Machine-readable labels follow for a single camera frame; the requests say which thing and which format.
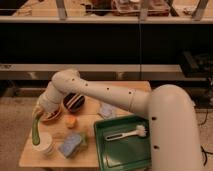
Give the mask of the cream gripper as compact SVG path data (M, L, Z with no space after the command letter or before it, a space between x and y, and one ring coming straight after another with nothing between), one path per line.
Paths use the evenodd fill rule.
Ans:
M59 91L52 83L49 83L45 91L39 96L38 103L34 106L32 116L42 116L44 110L53 113L59 107L65 94Z

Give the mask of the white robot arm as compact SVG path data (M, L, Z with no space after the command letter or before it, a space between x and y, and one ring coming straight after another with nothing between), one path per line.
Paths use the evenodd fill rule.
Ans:
M193 102L179 86L151 92L84 80L75 69L55 73L37 103L54 112L64 97L79 93L149 120L152 171L204 171Z

